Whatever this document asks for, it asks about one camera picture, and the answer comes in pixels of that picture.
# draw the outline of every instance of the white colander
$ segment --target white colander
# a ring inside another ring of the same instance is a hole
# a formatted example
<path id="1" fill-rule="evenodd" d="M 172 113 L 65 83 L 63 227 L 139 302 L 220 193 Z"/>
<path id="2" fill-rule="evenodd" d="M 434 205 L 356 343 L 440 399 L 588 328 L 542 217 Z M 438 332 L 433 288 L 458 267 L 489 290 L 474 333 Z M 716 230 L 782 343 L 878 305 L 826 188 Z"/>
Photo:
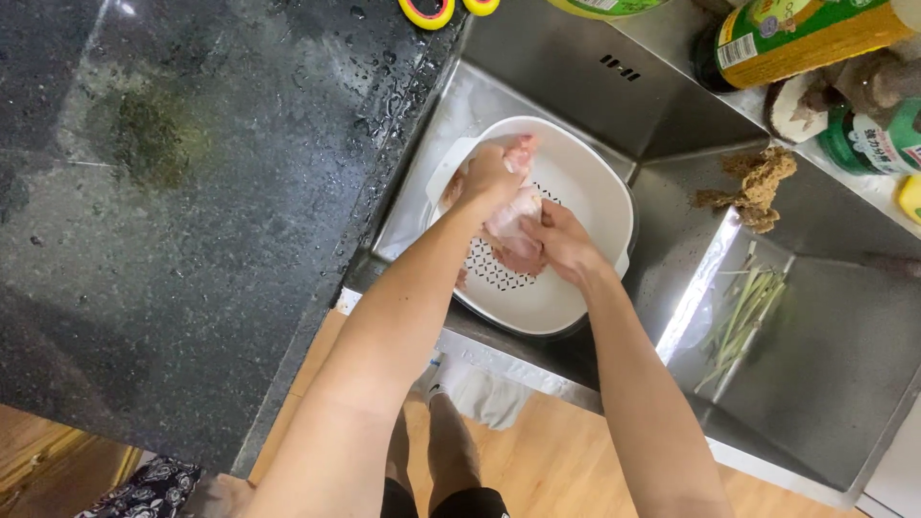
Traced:
<path id="1" fill-rule="evenodd" d="M 475 155 L 486 140 L 512 135 L 540 139 L 531 178 L 541 194 L 569 208 L 585 226 L 601 253 L 620 277 L 629 260 L 627 245 L 633 233 L 633 204 L 627 186 L 591 147 L 557 126 L 537 117 L 511 117 L 490 126 L 475 138 L 459 138 L 435 169 L 426 186 L 432 204 L 431 226 L 441 216 L 438 200 L 461 164 Z M 490 254 L 485 241 L 474 238 L 464 263 L 467 288 L 454 296 L 498 324 L 526 335 L 547 336 L 563 331 L 586 313 L 578 290 L 548 265 L 537 277 L 505 268 Z"/>

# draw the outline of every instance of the black shorts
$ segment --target black shorts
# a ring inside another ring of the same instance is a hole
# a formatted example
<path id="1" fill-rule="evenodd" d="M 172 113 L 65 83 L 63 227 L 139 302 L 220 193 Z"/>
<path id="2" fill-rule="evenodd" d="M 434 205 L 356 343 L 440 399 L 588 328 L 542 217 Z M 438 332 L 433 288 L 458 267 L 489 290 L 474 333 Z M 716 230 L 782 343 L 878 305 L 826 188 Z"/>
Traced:
<path id="1" fill-rule="evenodd" d="M 419 518 L 413 495 L 392 478 L 384 479 L 380 518 Z M 448 496 L 432 511 L 431 518 L 508 518 L 508 510 L 495 489 L 474 488 Z"/>

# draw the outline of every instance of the white sock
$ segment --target white sock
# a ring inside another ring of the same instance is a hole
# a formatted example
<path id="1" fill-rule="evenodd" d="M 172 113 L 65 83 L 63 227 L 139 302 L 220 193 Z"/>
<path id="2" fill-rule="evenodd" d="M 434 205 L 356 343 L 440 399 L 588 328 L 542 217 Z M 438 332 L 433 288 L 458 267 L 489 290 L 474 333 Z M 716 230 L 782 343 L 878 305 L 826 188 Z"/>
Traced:
<path id="1" fill-rule="evenodd" d="M 435 394 L 447 394 L 450 397 L 451 392 L 457 390 L 461 382 L 467 378 L 467 372 L 470 370 L 470 364 L 462 359 L 453 359 L 453 357 L 444 354 L 441 356 L 441 365 L 432 376 L 432 381 L 422 397 L 426 401 L 426 406 L 432 402 Z"/>

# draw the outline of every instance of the barcode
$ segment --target barcode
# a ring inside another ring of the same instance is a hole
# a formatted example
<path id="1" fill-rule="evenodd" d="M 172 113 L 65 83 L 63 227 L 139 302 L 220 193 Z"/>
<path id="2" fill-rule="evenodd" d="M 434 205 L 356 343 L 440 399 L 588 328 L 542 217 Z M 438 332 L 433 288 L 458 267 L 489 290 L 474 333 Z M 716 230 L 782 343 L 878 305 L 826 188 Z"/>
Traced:
<path id="1" fill-rule="evenodd" d="M 586 6 L 592 6 L 596 9 L 601 9 L 602 11 L 607 11 L 608 9 L 613 8 L 617 5 L 617 2 L 620 0 L 577 0 L 580 4 L 585 4 Z"/>
<path id="2" fill-rule="evenodd" d="M 754 47 L 754 36 L 751 32 L 717 49 L 719 67 L 723 70 L 752 59 L 756 55 L 758 55 L 758 49 Z"/>

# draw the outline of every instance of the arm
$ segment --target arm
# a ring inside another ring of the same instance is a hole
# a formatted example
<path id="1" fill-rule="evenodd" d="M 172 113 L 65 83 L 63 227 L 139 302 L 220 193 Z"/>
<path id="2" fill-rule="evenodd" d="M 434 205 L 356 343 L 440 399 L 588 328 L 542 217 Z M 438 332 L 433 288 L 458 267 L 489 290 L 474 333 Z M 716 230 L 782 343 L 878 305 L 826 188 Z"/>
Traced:
<path id="1" fill-rule="evenodd" d="M 438 338 L 470 239 L 521 184 L 502 154 L 481 150 L 457 203 L 356 305 L 247 516 L 380 514 L 391 430 Z"/>
<path id="2" fill-rule="evenodd" d="M 642 518 L 731 518 L 694 412 L 649 341 L 620 278 L 572 212 L 543 200 L 543 225 L 525 225 L 589 307 L 601 402 L 636 512 Z"/>

